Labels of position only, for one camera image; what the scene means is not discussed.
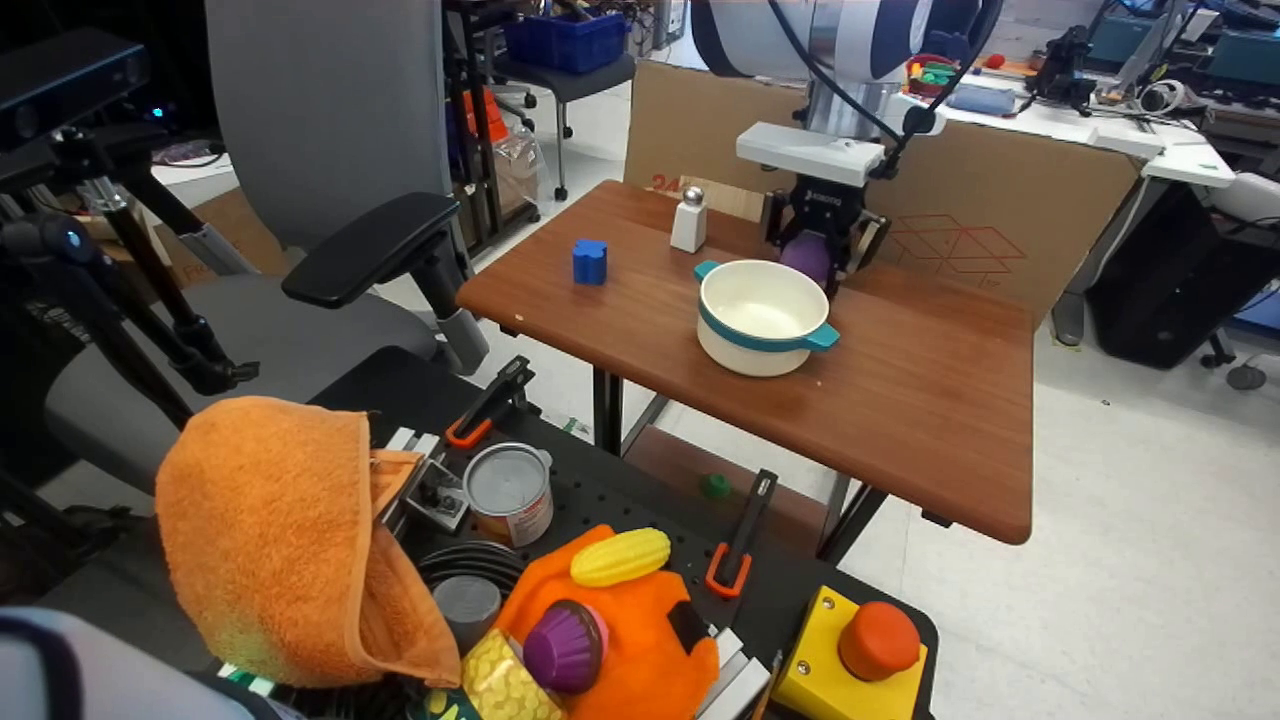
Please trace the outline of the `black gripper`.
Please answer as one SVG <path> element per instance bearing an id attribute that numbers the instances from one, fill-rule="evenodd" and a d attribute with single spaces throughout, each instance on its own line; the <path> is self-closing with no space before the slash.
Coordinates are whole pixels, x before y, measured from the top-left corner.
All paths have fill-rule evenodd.
<path id="1" fill-rule="evenodd" d="M 870 263 L 880 253 L 880 216 L 859 190 L 799 176 L 790 191 L 769 196 L 765 237 L 774 247 L 815 237 L 834 263 Z"/>

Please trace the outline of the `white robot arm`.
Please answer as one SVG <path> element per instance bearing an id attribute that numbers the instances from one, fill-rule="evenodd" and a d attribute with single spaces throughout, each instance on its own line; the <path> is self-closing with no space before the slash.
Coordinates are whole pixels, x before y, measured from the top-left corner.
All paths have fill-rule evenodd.
<path id="1" fill-rule="evenodd" d="M 709 73 L 803 90 L 797 122 L 735 138 L 742 161 L 793 176 L 769 216 L 784 255 L 815 246 L 853 267 L 877 253 L 865 191 L 935 129 L 1000 14 L 1006 0 L 691 0 Z"/>

